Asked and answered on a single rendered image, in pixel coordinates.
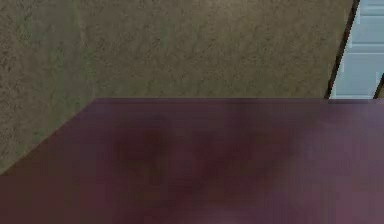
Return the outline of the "pale blue panelled room door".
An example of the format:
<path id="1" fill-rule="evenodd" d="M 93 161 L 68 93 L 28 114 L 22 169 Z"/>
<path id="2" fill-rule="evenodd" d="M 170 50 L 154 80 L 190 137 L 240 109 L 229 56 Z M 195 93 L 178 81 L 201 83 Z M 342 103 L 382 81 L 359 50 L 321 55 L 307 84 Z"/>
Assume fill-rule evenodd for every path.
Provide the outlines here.
<path id="1" fill-rule="evenodd" d="M 353 0 L 325 99 L 371 100 L 384 84 L 384 0 Z"/>

